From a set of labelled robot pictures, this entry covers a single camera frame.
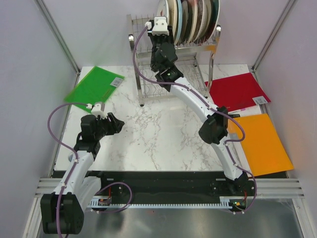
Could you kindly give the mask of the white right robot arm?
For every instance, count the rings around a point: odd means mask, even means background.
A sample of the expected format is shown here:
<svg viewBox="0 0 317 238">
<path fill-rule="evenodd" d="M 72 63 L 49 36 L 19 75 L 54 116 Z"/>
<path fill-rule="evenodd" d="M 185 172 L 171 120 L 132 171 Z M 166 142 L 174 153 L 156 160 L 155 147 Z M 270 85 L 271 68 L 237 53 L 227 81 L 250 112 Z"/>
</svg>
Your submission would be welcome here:
<svg viewBox="0 0 317 238">
<path fill-rule="evenodd" d="M 152 43 L 150 67 L 156 73 L 156 83 L 181 99 L 196 113 L 203 123 L 199 136 L 216 152 L 226 177 L 228 192 L 232 195 L 240 194 L 245 189 L 248 175 L 236 162 L 227 145 L 230 142 L 228 121 L 231 119 L 227 108 L 210 103 L 176 67 L 178 57 L 171 26 L 148 21 L 145 30 Z"/>
</svg>

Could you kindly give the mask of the watermelon pattern white plate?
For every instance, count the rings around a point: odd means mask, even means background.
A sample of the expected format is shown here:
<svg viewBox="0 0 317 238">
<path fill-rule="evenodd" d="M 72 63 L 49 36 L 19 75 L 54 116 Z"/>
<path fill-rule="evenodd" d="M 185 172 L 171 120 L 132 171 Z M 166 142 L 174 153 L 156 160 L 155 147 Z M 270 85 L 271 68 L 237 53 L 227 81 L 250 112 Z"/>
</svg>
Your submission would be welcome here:
<svg viewBox="0 0 317 238">
<path fill-rule="evenodd" d="M 169 19 L 169 7 L 167 0 L 159 0 L 156 16 L 164 16 Z"/>
</svg>

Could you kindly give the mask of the steel two-tier dish rack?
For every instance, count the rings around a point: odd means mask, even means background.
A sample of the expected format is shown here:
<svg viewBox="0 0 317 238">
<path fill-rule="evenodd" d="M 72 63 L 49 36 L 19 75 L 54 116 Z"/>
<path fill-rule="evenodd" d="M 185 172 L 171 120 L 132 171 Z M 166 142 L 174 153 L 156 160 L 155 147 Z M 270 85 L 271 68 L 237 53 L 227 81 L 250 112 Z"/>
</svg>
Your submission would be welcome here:
<svg viewBox="0 0 317 238">
<path fill-rule="evenodd" d="M 150 68 L 152 48 L 137 47 L 135 62 L 138 69 L 134 70 L 139 105 L 144 106 L 148 100 L 170 98 L 170 85 L 162 83 L 164 79 L 170 82 L 177 76 L 183 75 L 190 85 L 198 90 L 205 98 L 210 95 L 213 81 L 213 61 L 221 34 L 221 26 L 216 26 L 216 31 L 208 41 L 200 43 L 186 43 L 175 48 L 178 59 L 171 68 L 162 72 L 153 72 Z M 208 80 L 204 82 L 199 63 L 196 59 L 197 53 L 210 52 Z"/>
</svg>

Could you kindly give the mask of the red folder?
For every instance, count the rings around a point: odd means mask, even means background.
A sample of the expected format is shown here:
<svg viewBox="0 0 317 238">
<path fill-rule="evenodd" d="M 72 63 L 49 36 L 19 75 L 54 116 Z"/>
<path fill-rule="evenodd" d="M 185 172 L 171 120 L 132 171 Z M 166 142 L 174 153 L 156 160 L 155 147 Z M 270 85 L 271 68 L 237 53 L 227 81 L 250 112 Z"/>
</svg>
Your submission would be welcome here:
<svg viewBox="0 0 317 238">
<path fill-rule="evenodd" d="M 214 80 L 210 95 L 216 105 L 230 112 L 271 102 L 250 72 Z"/>
</svg>

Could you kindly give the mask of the orange clip file folder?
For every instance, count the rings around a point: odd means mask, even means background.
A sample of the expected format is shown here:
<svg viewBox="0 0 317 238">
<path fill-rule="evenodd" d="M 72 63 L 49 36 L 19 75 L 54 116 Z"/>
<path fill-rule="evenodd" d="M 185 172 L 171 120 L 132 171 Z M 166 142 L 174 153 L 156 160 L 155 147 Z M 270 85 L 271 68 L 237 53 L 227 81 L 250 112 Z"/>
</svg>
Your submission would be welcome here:
<svg viewBox="0 0 317 238">
<path fill-rule="evenodd" d="M 294 169 L 268 114 L 238 117 L 235 120 L 246 134 L 241 145 L 248 162 L 247 168 L 254 176 Z"/>
</svg>

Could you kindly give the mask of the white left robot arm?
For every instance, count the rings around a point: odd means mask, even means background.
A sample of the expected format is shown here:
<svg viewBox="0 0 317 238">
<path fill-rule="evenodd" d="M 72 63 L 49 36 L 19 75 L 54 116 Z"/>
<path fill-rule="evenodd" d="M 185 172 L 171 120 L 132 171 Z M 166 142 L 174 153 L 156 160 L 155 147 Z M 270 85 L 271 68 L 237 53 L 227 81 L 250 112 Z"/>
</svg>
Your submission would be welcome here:
<svg viewBox="0 0 317 238">
<path fill-rule="evenodd" d="M 77 235 L 84 223 L 84 211 L 95 194 L 107 193 L 109 184 L 99 177 L 86 176 L 105 136 L 120 133 L 124 122 L 113 113 L 81 118 L 81 131 L 72 148 L 72 159 L 58 186 L 40 201 L 45 234 Z"/>
</svg>

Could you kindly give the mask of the white floral plate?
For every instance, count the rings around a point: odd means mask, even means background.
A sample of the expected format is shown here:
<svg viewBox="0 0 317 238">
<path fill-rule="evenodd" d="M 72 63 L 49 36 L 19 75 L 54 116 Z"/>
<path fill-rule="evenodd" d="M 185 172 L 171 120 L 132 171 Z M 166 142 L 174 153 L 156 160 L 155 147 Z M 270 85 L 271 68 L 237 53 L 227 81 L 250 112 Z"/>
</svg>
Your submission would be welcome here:
<svg viewBox="0 0 317 238">
<path fill-rule="evenodd" d="M 205 4 L 206 4 L 206 8 L 207 8 L 207 16 L 206 16 L 206 22 L 205 22 L 202 34 L 200 36 L 200 43 L 201 44 L 207 40 L 207 34 L 209 33 L 209 30 L 211 28 L 213 0 L 206 0 Z"/>
</svg>

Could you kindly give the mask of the cream and blue plate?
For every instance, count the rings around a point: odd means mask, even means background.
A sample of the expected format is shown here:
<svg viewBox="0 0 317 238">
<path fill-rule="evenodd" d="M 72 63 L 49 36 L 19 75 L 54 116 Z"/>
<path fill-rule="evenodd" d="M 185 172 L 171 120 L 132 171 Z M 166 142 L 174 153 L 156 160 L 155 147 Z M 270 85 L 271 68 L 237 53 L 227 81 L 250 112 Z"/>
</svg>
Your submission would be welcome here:
<svg viewBox="0 0 317 238">
<path fill-rule="evenodd" d="M 180 44 L 180 38 L 181 38 L 181 32 L 182 32 L 182 24 L 183 24 L 183 0 L 177 0 L 177 31 L 176 31 L 176 38 L 175 38 L 175 44 Z"/>
</svg>

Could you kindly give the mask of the cream brown rim plate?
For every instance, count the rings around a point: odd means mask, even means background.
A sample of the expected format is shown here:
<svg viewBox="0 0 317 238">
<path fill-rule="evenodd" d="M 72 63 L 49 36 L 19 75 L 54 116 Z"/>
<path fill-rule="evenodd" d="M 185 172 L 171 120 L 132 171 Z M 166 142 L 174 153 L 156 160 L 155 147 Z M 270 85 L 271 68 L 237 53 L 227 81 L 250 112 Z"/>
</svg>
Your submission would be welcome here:
<svg viewBox="0 0 317 238">
<path fill-rule="evenodd" d="M 200 38 L 207 18 L 207 7 L 205 0 L 195 0 L 194 15 L 193 15 L 193 28 L 190 35 L 190 42 L 195 42 Z"/>
</svg>

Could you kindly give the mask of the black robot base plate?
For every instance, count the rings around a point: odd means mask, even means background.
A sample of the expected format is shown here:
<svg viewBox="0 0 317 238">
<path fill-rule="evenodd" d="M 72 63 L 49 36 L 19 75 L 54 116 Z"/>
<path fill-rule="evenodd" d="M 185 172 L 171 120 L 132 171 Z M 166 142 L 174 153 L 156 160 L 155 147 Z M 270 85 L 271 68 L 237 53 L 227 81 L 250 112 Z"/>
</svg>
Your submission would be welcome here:
<svg viewBox="0 0 317 238">
<path fill-rule="evenodd" d="M 231 190 L 223 172 L 106 172 L 90 171 L 101 179 L 101 195 L 127 202 L 217 202 L 222 197 L 252 197 L 253 180 L 242 189 Z"/>
</svg>

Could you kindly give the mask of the dark green rimmed plate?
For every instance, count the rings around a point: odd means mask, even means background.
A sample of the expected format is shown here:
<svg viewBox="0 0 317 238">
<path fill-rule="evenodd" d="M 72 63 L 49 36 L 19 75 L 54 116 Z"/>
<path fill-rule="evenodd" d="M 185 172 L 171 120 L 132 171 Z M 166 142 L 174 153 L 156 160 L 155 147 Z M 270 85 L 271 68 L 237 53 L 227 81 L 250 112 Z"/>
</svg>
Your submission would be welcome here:
<svg viewBox="0 0 317 238">
<path fill-rule="evenodd" d="M 211 0 L 211 19 L 209 22 L 207 33 L 205 35 L 205 41 L 210 40 L 212 35 L 215 33 L 216 26 L 219 19 L 219 13 L 220 13 L 220 1 Z"/>
</svg>

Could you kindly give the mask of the cream plate with twig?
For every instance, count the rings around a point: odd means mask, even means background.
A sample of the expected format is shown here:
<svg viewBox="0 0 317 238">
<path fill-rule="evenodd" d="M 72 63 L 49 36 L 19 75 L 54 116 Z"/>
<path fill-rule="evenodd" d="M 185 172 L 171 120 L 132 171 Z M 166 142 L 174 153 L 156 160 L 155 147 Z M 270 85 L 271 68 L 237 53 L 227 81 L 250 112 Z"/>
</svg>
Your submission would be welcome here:
<svg viewBox="0 0 317 238">
<path fill-rule="evenodd" d="M 172 26 L 174 44 L 177 44 L 178 4 L 177 0 L 168 0 L 169 24 Z"/>
</svg>

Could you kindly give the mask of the green folder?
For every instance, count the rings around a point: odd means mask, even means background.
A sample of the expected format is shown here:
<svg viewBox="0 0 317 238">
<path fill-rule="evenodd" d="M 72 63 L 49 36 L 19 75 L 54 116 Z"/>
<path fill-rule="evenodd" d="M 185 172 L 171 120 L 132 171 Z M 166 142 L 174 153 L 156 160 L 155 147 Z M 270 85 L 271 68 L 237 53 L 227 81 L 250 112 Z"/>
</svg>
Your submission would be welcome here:
<svg viewBox="0 0 317 238">
<path fill-rule="evenodd" d="M 89 113 L 87 104 L 106 102 L 124 79 L 122 75 L 95 66 L 64 98 L 64 101 L 76 103 L 78 108 Z"/>
</svg>

